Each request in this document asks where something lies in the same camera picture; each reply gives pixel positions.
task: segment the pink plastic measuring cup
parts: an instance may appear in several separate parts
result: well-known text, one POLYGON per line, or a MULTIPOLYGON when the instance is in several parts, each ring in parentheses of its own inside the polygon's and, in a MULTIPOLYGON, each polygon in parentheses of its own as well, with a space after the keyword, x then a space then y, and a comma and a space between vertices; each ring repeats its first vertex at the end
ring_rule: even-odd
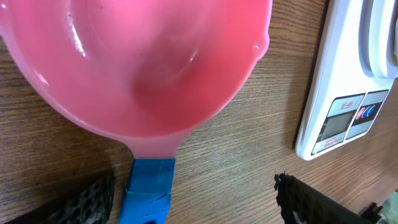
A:
POLYGON ((173 158, 264 56, 271 3, 0 0, 0 34, 59 113, 135 158, 173 158))

